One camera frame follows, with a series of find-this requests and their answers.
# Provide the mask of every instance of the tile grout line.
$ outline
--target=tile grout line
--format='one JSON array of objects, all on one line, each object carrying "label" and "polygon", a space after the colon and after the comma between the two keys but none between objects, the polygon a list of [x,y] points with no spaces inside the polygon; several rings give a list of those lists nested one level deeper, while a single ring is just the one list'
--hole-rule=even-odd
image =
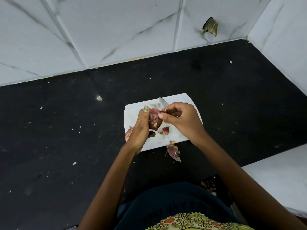
[{"label": "tile grout line", "polygon": [[176,21],[176,29],[175,29],[174,42],[173,42],[173,52],[176,51],[177,44],[178,44],[178,42],[177,42],[178,41],[178,32],[181,30],[185,3],[186,3],[186,0],[180,0],[179,1],[178,15],[177,15],[177,21]]},{"label": "tile grout line", "polygon": [[64,23],[62,21],[61,21],[62,24],[60,23],[59,19],[56,17],[54,12],[52,11],[52,9],[51,9],[47,0],[40,0],[40,2],[42,3],[42,5],[45,8],[45,10],[47,11],[48,15],[51,17],[52,21],[54,22],[54,24],[56,25],[56,27],[60,31],[60,33],[63,36],[63,38],[65,39],[65,41],[67,42],[67,45],[68,46],[69,46],[69,44],[71,45],[69,47],[70,47],[71,51],[73,52],[73,54],[75,55],[75,57],[77,58],[77,60],[79,61],[79,63],[81,64],[81,66],[83,67],[83,69],[88,69],[88,65],[85,63],[85,60],[83,60],[81,58],[80,51],[76,49],[75,43],[73,43],[71,35],[67,31],[67,29],[66,30],[64,29],[65,28]]}]

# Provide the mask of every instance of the wall tile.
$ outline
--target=wall tile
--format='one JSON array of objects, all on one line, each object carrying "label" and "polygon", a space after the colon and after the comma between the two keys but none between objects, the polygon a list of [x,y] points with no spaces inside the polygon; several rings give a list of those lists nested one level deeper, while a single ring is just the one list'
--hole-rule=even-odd
[{"label": "wall tile", "polygon": [[248,39],[307,95],[307,0],[271,0]]},{"label": "wall tile", "polygon": [[[270,0],[184,0],[176,50],[244,38]],[[206,20],[218,23],[217,36],[201,35]]]},{"label": "wall tile", "polygon": [[87,67],[170,52],[180,0],[47,0]]},{"label": "wall tile", "polygon": [[78,69],[40,0],[0,0],[0,85]]}]

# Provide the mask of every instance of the floral patterned fabric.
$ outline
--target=floral patterned fabric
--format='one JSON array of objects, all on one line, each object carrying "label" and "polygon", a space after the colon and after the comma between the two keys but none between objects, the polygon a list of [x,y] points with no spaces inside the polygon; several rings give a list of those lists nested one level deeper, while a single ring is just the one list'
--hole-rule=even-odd
[{"label": "floral patterned fabric", "polygon": [[171,229],[202,229],[202,230],[253,230],[246,225],[238,223],[219,223],[211,220],[204,214],[199,212],[192,213],[178,213],[174,216],[169,216],[152,227],[146,228],[146,230],[171,230]]}]

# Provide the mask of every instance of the cutting board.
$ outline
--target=cutting board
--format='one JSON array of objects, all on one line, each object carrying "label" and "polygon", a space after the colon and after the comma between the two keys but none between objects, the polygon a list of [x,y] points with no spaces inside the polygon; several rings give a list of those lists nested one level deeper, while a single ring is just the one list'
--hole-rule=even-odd
[{"label": "cutting board", "polygon": [[[201,119],[201,116],[198,112],[197,107],[195,106],[192,99],[186,93],[181,93],[181,94],[176,94],[176,95],[172,95],[172,96],[168,96],[168,97],[163,97],[163,99],[168,104],[171,104],[173,102],[186,102],[188,104],[194,105],[195,109],[197,110],[198,116]],[[135,122],[138,118],[138,113],[139,113],[140,109],[144,108],[145,105],[147,105],[149,108],[157,108],[159,110],[162,110],[164,108],[164,106],[160,103],[159,98],[126,105],[125,111],[124,111],[125,132],[129,129],[129,126],[134,127]],[[162,130],[163,127],[168,127],[168,126],[169,126],[169,134],[168,135],[159,134],[159,132]],[[155,131],[155,133],[156,133],[155,137],[151,137],[151,138],[146,140],[146,142],[145,142],[141,151],[146,151],[146,150],[150,150],[150,149],[154,149],[154,148],[158,148],[158,147],[165,147],[167,144],[169,144],[170,140],[173,140],[176,143],[188,140],[188,138],[183,136],[177,130],[177,128],[175,128],[171,124],[165,123],[164,121],[162,122],[158,131]]]}]

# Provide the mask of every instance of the knife blade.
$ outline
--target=knife blade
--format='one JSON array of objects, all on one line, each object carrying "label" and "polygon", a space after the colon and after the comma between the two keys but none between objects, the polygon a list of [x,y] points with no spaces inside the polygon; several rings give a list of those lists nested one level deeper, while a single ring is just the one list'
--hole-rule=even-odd
[{"label": "knife blade", "polygon": [[169,105],[169,104],[168,104],[163,98],[161,98],[161,97],[159,97],[159,101],[160,101],[160,103],[163,105],[163,107],[166,107],[166,106]]}]

